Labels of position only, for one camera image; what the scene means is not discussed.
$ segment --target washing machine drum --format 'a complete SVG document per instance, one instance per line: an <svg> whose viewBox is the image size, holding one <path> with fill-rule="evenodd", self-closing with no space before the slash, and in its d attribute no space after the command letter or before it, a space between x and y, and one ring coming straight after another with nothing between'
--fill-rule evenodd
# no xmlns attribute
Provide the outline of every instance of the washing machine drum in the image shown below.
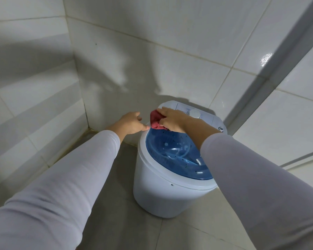
<svg viewBox="0 0 313 250"><path fill-rule="evenodd" d="M146 148L153 159L171 172L196 180L213 178L199 150L185 133L150 129Z"/></svg>

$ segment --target control panel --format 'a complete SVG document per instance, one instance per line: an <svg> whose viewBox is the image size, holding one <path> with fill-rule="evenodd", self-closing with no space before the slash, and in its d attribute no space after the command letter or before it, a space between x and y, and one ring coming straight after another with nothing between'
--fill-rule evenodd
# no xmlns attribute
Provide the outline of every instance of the control panel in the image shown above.
<svg viewBox="0 0 313 250"><path fill-rule="evenodd" d="M168 101L168 102L162 103L159 106L159 108L161 107L167 107L167 108L171 108L174 110L183 111L184 113L186 113L187 115L193 118L199 118L199 119L204 120L207 124L227 134L227 129L224 123L221 121L221 119L211 113L207 113L205 111L196 109L194 107L191 107L189 105L186 105L177 101Z"/></svg>

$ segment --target white sleeve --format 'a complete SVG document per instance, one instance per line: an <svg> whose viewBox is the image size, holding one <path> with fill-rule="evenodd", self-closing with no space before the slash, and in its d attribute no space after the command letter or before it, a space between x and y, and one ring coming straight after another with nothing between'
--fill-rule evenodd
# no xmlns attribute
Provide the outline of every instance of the white sleeve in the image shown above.
<svg viewBox="0 0 313 250"><path fill-rule="evenodd" d="M311 186L222 133L200 153L256 249L313 249Z"/></svg>
<svg viewBox="0 0 313 250"><path fill-rule="evenodd" d="M10 198L0 208L0 250L74 250L120 144L102 131Z"/></svg>

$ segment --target red towel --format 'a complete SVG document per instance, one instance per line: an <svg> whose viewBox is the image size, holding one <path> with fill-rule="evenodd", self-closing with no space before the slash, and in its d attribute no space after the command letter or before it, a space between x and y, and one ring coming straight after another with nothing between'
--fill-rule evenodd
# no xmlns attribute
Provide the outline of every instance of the red towel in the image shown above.
<svg viewBox="0 0 313 250"><path fill-rule="evenodd" d="M159 121L165 118L164 115L161 115L157 110L153 110L150 115L151 127L157 130L168 130L165 126L160 126Z"/></svg>

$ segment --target portable washing machine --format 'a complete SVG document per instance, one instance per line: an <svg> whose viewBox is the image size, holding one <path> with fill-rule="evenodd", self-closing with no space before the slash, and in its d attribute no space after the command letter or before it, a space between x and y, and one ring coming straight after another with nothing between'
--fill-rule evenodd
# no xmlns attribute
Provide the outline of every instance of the portable washing machine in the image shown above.
<svg viewBox="0 0 313 250"><path fill-rule="evenodd" d="M217 116L194 107L169 101L162 106L200 118L227 134ZM184 133L150 129L138 144L134 172L134 198L147 212L172 218L217 184L192 140Z"/></svg>

